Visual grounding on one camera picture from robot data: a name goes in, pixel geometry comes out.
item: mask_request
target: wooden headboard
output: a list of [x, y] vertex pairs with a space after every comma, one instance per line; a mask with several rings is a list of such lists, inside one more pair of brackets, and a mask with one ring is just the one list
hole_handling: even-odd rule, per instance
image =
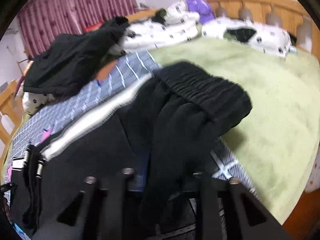
[[[296, 35], [297, 26], [303, 23], [303, 17], [311, 18], [303, 6], [295, 0], [206, 0], [213, 11], [220, 6], [223, 7], [228, 17], [238, 18], [238, 11], [243, 6], [252, 12], [253, 20], [260, 23], [266, 23], [266, 14], [274, 12], [279, 15], [283, 21], [283, 28]], [[312, 21], [312, 50], [320, 61], [320, 31]]]

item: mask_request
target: green blanket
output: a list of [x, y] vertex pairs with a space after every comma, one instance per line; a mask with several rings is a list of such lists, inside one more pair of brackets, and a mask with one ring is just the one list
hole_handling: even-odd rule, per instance
[[223, 136], [282, 224], [306, 186], [319, 145], [320, 68], [310, 53], [286, 59], [213, 38], [150, 51], [163, 66], [188, 60], [239, 83], [253, 109]]

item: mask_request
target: curtain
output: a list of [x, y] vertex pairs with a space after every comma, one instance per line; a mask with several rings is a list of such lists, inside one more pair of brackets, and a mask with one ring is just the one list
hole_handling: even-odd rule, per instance
[[86, 27], [132, 14], [136, 7], [136, 0], [29, 0], [18, 13], [26, 52], [34, 57], [58, 34], [82, 34]]

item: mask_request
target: chair backrest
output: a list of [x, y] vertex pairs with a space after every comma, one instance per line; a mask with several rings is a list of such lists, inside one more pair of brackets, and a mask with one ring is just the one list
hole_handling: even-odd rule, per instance
[[[15, 131], [18, 129], [21, 118], [22, 118], [22, 102], [21, 100], [14, 101], [14, 92], [17, 87], [17, 82], [12, 81], [8, 87], [0, 94], [0, 140], [5, 144], [4, 151], [2, 155], [0, 156], [0, 166], [2, 167], [4, 158], [5, 158], [5, 152], [10, 144], [11, 138], [14, 135]], [[12, 132], [9, 134], [7, 130], [3, 127], [1, 118], [7, 115], [10, 120], [12, 121], [14, 128]]]

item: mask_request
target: purple bag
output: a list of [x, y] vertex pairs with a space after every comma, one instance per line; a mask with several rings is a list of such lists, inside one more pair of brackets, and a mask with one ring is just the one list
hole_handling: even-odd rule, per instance
[[205, 24], [214, 20], [214, 13], [211, 6], [205, 0], [186, 0], [190, 12], [197, 12], [200, 14], [199, 22]]

